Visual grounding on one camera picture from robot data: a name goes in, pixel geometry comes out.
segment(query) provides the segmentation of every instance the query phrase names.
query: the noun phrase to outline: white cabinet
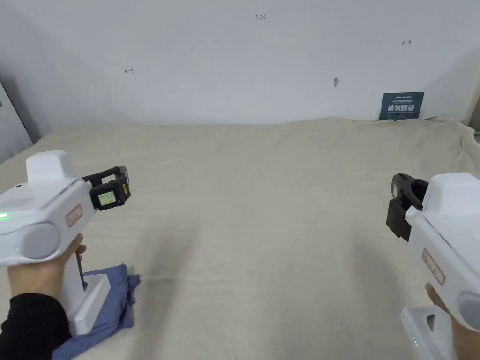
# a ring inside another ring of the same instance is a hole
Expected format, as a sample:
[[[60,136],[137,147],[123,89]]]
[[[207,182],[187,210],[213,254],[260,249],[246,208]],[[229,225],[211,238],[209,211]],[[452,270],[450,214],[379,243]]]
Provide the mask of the white cabinet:
[[[0,84],[0,163],[32,146],[24,125]]]

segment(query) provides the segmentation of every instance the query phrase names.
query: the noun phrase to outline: beige bed sheet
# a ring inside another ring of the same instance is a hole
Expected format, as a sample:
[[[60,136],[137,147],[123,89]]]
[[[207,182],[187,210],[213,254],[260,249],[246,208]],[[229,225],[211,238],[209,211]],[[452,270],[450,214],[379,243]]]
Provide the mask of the beige bed sheet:
[[[411,359],[399,315],[429,301],[385,225],[391,178],[480,168],[473,130],[440,119],[121,126],[47,136],[0,166],[0,191],[56,149],[131,179],[84,229],[83,266],[142,275],[136,325],[83,360]]]

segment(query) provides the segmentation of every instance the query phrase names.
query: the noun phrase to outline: red label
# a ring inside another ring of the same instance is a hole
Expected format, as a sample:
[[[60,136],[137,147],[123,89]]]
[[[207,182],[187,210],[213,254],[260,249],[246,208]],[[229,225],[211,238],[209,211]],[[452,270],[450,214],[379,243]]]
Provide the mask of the red label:
[[[437,263],[432,258],[432,256],[429,254],[427,249],[423,249],[422,258],[423,258],[423,261],[425,262],[425,264],[427,264],[428,268],[432,272],[433,276],[435,276],[435,278],[437,279],[438,283],[440,285],[443,285],[445,283],[445,274],[438,267]]]
[[[80,205],[77,205],[65,217],[68,227],[71,228],[78,221],[78,219],[82,217],[83,214],[84,214],[84,211],[82,210],[82,207]]]

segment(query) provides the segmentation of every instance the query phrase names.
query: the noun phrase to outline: hand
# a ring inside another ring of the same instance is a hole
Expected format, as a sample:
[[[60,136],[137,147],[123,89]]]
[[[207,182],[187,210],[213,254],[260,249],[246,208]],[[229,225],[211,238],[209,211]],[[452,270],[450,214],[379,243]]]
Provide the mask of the hand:
[[[428,296],[443,311],[450,313],[432,285],[425,285]],[[458,360],[480,359],[480,333],[463,327],[452,315],[453,343]]]
[[[63,271],[68,259],[77,252],[86,251],[85,245],[80,245],[83,235],[78,234],[67,250],[58,258],[43,263],[25,264],[8,268],[8,279],[12,297],[36,293],[49,295],[60,300]]]

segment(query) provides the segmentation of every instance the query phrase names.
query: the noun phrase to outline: blue cloth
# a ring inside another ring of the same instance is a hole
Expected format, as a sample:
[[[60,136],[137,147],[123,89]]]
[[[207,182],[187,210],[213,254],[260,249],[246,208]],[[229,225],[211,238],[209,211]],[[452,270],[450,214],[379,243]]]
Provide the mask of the blue cloth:
[[[53,353],[52,360],[70,360],[87,351],[119,329],[133,327],[133,290],[140,284],[139,275],[127,275],[125,264],[85,275],[107,274],[110,291],[98,314],[93,329],[85,335],[74,336]]]

